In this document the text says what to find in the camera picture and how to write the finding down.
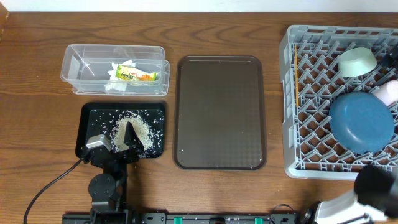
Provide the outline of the white rice pile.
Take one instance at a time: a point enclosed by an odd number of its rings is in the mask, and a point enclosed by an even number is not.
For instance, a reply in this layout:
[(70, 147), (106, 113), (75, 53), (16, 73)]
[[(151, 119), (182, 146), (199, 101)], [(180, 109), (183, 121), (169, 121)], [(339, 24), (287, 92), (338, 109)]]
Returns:
[(144, 146), (142, 158), (156, 158), (162, 154), (162, 137), (165, 115), (160, 109), (154, 110), (124, 110), (119, 117), (112, 120), (114, 127), (110, 131), (113, 151), (129, 149), (124, 143), (126, 126), (130, 122), (137, 137)]

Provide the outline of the pink cup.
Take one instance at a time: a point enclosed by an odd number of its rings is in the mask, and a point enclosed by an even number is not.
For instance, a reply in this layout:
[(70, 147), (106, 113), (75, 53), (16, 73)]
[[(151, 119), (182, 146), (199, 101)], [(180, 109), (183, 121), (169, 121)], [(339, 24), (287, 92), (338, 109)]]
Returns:
[(373, 95), (381, 100), (386, 106), (389, 106), (398, 99), (398, 81), (391, 80), (376, 90)]

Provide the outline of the mint green bowl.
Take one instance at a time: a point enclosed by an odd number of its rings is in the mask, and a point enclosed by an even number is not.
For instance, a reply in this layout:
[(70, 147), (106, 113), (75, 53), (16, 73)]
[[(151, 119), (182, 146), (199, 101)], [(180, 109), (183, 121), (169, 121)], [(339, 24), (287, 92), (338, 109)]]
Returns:
[(376, 66), (375, 56), (365, 47), (345, 51), (338, 61), (338, 69), (343, 77), (358, 77), (371, 72)]

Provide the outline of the white napkin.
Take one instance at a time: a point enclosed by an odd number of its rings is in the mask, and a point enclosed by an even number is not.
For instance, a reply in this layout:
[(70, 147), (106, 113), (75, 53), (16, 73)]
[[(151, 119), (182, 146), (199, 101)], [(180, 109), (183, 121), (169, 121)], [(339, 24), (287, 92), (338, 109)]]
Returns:
[(119, 64), (112, 62), (111, 66), (113, 69), (108, 71), (110, 78), (109, 78), (109, 82), (107, 84), (105, 84), (105, 90), (106, 91), (117, 90), (117, 91), (125, 92), (127, 85), (126, 84), (122, 85), (120, 83), (117, 83), (117, 81), (121, 81), (121, 79), (116, 76), (116, 70), (119, 67)]

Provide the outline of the green yellow snack wrapper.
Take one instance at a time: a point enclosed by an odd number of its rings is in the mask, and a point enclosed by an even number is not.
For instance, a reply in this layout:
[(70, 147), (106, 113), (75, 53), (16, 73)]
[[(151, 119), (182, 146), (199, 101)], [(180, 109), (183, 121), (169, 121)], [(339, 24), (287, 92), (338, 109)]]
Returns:
[(157, 72), (145, 72), (133, 67), (119, 65), (116, 69), (116, 77), (125, 81), (155, 81)]

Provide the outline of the dark blue plate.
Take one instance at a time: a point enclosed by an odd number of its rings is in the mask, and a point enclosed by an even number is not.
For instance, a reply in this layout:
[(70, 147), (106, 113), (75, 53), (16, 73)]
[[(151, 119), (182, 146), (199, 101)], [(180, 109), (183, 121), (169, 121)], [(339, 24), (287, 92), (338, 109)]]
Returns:
[(336, 140), (356, 154), (383, 150), (395, 130), (389, 108), (376, 96), (361, 91), (336, 98), (330, 106), (329, 116)]

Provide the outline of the wooden chopstick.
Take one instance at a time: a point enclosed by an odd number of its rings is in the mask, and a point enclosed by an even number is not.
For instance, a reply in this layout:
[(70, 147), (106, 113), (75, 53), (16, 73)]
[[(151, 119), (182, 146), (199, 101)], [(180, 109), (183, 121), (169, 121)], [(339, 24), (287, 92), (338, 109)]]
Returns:
[(296, 108), (298, 108), (300, 106), (299, 103), (299, 76), (298, 76), (298, 49), (297, 49), (297, 45), (294, 45), (294, 56), (295, 56), (295, 105)]

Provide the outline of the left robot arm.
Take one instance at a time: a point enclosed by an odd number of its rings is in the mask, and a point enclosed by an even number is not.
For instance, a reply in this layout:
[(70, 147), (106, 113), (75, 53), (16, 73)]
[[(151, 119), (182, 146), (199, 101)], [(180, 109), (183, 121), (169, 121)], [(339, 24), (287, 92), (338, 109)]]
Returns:
[(140, 218), (126, 207), (127, 165), (137, 162), (144, 146), (131, 122), (127, 122), (124, 141), (126, 150), (114, 152), (110, 140), (99, 134), (89, 138), (81, 148), (80, 159), (102, 168), (88, 186), (91, 196), (90, 223), (137, 223)]

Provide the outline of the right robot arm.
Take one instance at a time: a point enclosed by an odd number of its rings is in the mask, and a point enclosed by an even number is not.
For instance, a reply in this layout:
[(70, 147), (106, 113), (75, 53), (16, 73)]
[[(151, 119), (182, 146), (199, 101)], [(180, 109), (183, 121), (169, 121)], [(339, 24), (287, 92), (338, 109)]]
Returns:
[[(395, 124), (389, 106), (397, 101), (397, 81), (372, 93), (356, 91), (331, 104), (330, 128), (336, 140), (359, 155), (382, 151), (392, 140)], [(373, 223), (397, 218), (397, 176), (375, 165), (364, 166), (354, 189), (317, 205), (313, 223)]]

